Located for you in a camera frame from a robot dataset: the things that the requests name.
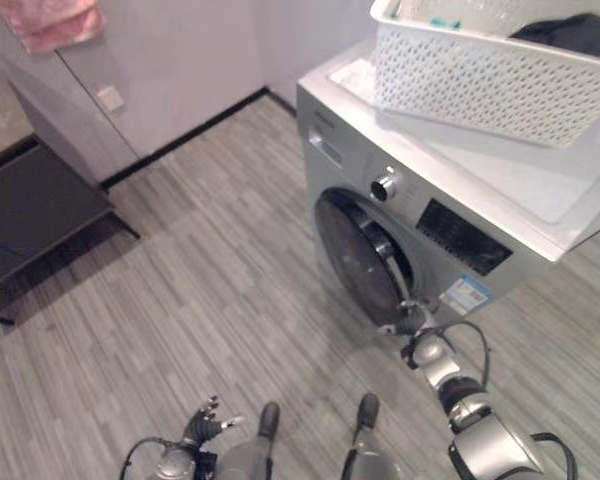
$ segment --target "white countertop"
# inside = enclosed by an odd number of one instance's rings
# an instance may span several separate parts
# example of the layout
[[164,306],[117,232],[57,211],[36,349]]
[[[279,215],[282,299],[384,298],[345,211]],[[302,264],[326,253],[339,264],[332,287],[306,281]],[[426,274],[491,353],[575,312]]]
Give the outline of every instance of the white countertop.
[[600,212],[600,118],[552,149],[373,107],[373,42],[301,85],[394,158],[547,258],[559,258]]

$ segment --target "black cloth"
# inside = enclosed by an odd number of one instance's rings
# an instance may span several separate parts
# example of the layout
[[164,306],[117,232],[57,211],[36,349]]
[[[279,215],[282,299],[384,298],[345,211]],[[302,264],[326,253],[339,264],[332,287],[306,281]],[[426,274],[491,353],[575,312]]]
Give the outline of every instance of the black cloth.
[[530,23],[511,38],[600,57],[600,17],[583,13],[565,20]]

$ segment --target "black cable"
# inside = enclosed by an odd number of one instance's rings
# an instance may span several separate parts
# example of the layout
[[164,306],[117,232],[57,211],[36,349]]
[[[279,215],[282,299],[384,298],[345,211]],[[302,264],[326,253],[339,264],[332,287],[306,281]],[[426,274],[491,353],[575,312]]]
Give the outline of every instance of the black cable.
[[440,335],[444,337],[444,332],[446,332],[451,327],[455,327],[457,325],[465,325],[467,327],[471,327],[480,335],[480,340],[482,340],[482,348],[484,350],[484,365],[482,367],[482,387],[487,388],[487,384],[489,383],[489,375],[491,374],[491,349],[489,348],[487,337],[478,325],[468,320],[458,320],[457,322],[451,322],[447,325],[437,328],[436,330]]
[[124,475],[127,472],[127,468],[131,466],[131,455],[133,455],[133,452],[135,452],[140,445],[145,443],[158,443],[163,447],[169,447],[170,445],[173,445],[173,442],[160,437],[147,437],[139,440],[133,447],[131,447],[129,453],[127,453],[127,456],[124,459],[124,464],[122,465],[122,470],[120,470],[120,476],[118,477],[118,480],[124,480]]
[[567,459],[567,480],[578,480],[578,464],[576,463],[576,457],[566,443],[564,443],[557,435],[548,432],[534,433],[531,435],[531,438],[536,442],[554,442],[560,445],[564,451],[564,456]]

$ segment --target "control panel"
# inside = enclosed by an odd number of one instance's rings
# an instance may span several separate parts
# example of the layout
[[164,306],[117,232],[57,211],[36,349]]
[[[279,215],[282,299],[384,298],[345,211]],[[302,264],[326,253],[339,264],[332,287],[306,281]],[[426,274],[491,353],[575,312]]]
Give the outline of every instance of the control panel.
[[427,205],[416,228],[483,276],[513,253],[435,199]]

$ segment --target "washing machine door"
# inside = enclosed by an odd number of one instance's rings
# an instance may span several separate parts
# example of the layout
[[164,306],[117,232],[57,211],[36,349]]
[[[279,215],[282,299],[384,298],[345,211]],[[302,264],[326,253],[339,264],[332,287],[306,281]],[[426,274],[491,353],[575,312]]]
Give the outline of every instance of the washing machine door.
[[314,212],[320,239],[337,276],[371,320],[413,333],[423,323],[412,308],[413,269],[368,209],[369,202],[351,192],[325,191]]

